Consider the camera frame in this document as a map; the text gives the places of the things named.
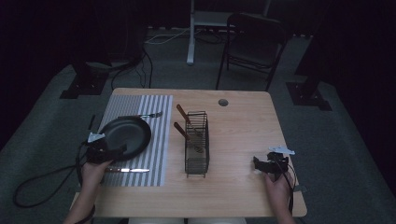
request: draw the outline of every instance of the cable on floor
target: cable on floor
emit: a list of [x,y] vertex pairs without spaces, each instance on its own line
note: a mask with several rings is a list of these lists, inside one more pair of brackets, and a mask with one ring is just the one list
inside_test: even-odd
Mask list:
[[306,224],[302,217],[298,217],[298,219],[301,221],[301,223]]
[[216,40],[215,41],[209,41],[209,40],[203,39],[203,38],[198,37],[198,36],[195,37],[195,40],[198,41],[198,42],[203,42],[203,43],[212,44],[212,45],[225,43],[225,40],[224,40],[224,38],[221,35],[217,35],[214,32],[209,31],[208,29],[206,29],[205,34],[210,34],[210,35],[214,36],[216,38]]
[[[82,143],[82,144],[78,147],[78,155],[79,155],[79,152],[80,152],[80,150],[81,150],[81,148],[82,148],[83,146],[84,146],[84,143]],[[84,154],[82,157],[77,157],[77,158],[76,158],[76,161],[79,162],[79,161],[81,161],[81,159],[83,159],[84,157],[85,157],[85,154]],[[77,165],[76,165],[76,164],[74,164],[74,165],[69,165],[69,166],[65,166],[65,167],[63,167],[63,168],[60,168],[60,169],[57,169],[57,170],[48,172],[48,173],[43,174],[43,175],[34,176],[34,177],[32,177],[32,178],[29,178],[29,179],[23,181],[23,182],[20,183],[20,184],[17,186],[17,188],[15,189],[14,194],[12,195],[12,202],[14,202],[14,204],[15,204],[16,206],[20,207],[20,208],[32,208],[32,207],[39,206],[40,204],[46,203],[46,202],[49,201],[56,193],[58,193],[58,191],[61,189],[61,187],[62,187],[62,186],[64,185],[64,183],[66,182],[66,180],[70,177],[70,175],[73,173],[73,171],[74,171],[76,168],[77,168]],[[26,185],[28,185],[28,184],[30,184],[30,183],[32,183],[32,182],[34,182],[34,181],[37,181],[37,180],[39,180],[39,179],[41,179],[41,178],[48,177],[48,176],[50,176],[50,175],[56,175],[56,174],[59,174],[59,173],[62,172],[62,171],[66,171],[66,170],[70,170],[69,173],[67,173],[66,177],[62,180],[62,182],[58,185],[58,187],[57,187],[48,197],[46,197],[45,199],[39,201],[38,203],[31,203],[31,204],[21,203],[21,202],[19,201],[19,197],[18,197],[18,196],[19,196],[19,194],[23,191],[23,189],[26,187]]]
[[[155,35],[154,37],[150,38],[149,40],[146,40],[145,44],[161,45],[161,44],[167,43],[167,42],[171,41],[172,39],[175,39],[175,38],[183,35],[184,33],[186,33],[189,30],[190,29],[183,30],[180,34],[176,34],[176,35]],[[171,37],[163,42],[150,42],[151,40],[154,40],[158,37],[164,37],[164,36],[171,36]]]
[[[143,48],[143,53],[144,53],[144,55],[143,55],[142,59],[140,60],[140,62],[142,63],[142,67],[140,68],[140,70],[144,74],[144,80],[143,80],[142,75],[140,74],[140,72],[137,70],[137,66],[134,66],[134,70],[136,71],[137,75],[139,76],[140,86],[142,88],[146,88],[147,74],[146,74],[146,72],[144,70],[145,69],[144,59],[146,57],[148,57],[148,61],[150,63],[150,73],[149,73],[148,87],[151,88],[151,79],[152,79],[152,70],[153,70],[152,60],[151,60],[151,58],[149,57],[148,53],[146,52],[146,50],[144,48]],[[116,77],[118,77],[122,72],[124,72],[125,70],[127,70],[129,68],[132,68],[132,67],[125,67],[124,69],[122,69],[119,72],[117,72],[116,75],[111,79],[111,82],[110,82],[111,90],[115,90],[114,81],[115,81]]]
[[290,189],[289,211],[292,214],[293,204],[294,204],[293,192],[294,192],[294,188],[296,186],[296,173],[294,172],[294,169],[288,165],[291,168],[291,170],[294,172],[294,181],[293,181],[294,183],[293,183],[293,187],[292,187],[291,183],[289,182],[289,179],[286,177],[286,174],[285,174],[286,172],[283,171],[282,167],[279,164],[279,161],[277,160],[277,157],[274,157],[274,162],[279,167],[279,170],[282,172],[282,175],[285,177],[286,181],[288,182],[289,189]]

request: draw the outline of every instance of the wooden handle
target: wooden handle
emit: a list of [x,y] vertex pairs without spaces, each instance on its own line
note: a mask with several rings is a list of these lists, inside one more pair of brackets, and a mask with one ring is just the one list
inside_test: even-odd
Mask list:
[[183,116],[184,120],[186,120],[187,123],[191,124],[189,116],[184,112],[183,108],[181,108],[181,105],[176,106],[178,112],[180,112],[181,116]]
[[174,123],[174,126],[181,134],[183,134],[183,136],[186,138],[187,141],[190,141],[189,135],[186,132],[184,132],[183,128],[180,127],[180,125],[177,122]]

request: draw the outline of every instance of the striped cloth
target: striped cloth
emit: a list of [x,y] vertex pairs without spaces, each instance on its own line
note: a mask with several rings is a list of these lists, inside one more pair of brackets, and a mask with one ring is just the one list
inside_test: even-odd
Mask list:
[[165,178],[166,153],[172,111],[172,95],[112,95],[99,130],[118,116],[145,115],[162,111],[159,118],[143,118],[151,128],[151,141],[146,150],[128,161],[111,166],[150,169],[147,173],[105,173],[103,186],[162,186]]

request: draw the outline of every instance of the table hole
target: table hole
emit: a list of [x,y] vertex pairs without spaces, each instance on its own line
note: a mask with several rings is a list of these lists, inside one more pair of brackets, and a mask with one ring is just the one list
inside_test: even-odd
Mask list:
[[221,106],[227,106],[227,105],[228,105],[228,100],[226,100],[226,99],[220,99],[220,100],[219,100],[219,105],[221,105]]

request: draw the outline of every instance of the dark background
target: dark background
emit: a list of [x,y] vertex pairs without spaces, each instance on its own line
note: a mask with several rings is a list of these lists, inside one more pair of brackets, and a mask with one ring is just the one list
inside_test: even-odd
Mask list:
[[[262,4],[203,0],[196,8],[261,12]],[[153,28],[189,27],[190,7],[186,0],[120,0],[111,5],[102,0],[2,0],[1,147],[71,58],[108,63],[116,55],[133,57],[136,36],[126,35],[126,25],[131,34],[141,22]],[[290,24],[296,35],[314,35],[296,74],[334,85],[394,193],[395,9],[389,0],[273,0],[268,14]],[[125,50],[121,43],[127,42],[131,49]]]

